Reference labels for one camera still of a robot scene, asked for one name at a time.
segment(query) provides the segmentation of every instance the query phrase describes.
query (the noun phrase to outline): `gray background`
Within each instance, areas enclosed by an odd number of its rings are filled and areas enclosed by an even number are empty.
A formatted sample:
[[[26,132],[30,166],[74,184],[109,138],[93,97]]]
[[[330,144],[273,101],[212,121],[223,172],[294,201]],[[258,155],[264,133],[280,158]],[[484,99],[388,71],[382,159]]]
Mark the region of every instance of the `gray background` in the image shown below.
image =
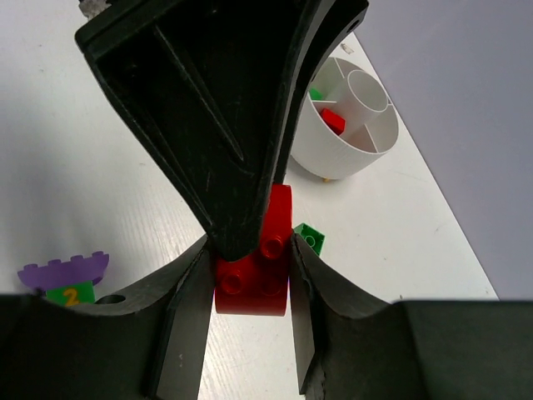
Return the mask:
[[[370,0],[356,35],[500,298],[533,298],[533,2]]]

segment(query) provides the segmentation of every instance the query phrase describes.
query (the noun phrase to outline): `divided white container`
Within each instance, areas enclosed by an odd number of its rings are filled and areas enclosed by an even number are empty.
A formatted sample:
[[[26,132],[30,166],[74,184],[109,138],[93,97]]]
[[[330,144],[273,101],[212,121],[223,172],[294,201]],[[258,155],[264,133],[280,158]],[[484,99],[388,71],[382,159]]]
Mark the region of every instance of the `divided white container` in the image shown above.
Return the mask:
[[[328,179],[361,171],[391,150],[398,139],[396,110],[374,77],[340,58],[326,60],[311,88],[326,100],[304,99],[291,155],[306,170]],[[329,108],[346,120],[337,136],[322,120]]]

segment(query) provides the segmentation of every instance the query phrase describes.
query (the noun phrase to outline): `green block with number 2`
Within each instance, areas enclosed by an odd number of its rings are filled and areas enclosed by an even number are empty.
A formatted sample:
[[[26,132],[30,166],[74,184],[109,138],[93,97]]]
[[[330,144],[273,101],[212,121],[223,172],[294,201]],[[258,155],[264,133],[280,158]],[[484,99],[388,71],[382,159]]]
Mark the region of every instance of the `green block with number 2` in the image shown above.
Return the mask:
[[[47,299],[66,307],[75,306],[79,303],[94,303],[92,281],[48,290]]]

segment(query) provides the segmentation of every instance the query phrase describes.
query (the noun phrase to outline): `red block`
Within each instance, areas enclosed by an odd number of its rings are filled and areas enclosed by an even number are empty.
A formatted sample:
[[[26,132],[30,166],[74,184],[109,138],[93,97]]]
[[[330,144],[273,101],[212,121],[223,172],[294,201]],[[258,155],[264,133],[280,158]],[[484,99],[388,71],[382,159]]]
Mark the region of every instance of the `red block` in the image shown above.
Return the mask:
[[[291,187],[274,184],[259,248],[236,262],[217,260],[218,313],[285,315],[291,235]]]
[[[343,117],[338,114],[335,114],[332,110],[328,110],[327,108],[324,108],[322,109],[322,111],[320,111],[320,116],[322,117],[322,120],[324,120],[326,125],[334,133],[336,133],[337,136],[344,132],[344,128],[346,127],[346,121]]]

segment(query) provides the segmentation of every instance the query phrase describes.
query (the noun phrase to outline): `black plastic part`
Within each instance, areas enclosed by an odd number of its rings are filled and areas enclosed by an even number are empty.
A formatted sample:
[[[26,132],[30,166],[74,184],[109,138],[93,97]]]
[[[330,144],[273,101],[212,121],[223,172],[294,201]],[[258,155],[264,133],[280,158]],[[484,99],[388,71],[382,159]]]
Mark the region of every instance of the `black plastic part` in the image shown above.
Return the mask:
[[[257,248],[313,73],[366,7],[121,1],[76,39],[110,103],[234,261]]]
[[[197,398],[214,257],[203,238],[115,293],[125,297],[117,303],[60,307],[29,295],[1,296],[0,398],[141,400],[154,387],[157,394],[176,390],[167,399]],[[169,372],[175,358],[182,367]]]
[[[533,303],[389,305],[293,236],[291,312],[307,400],[518,400],[533,393]]]

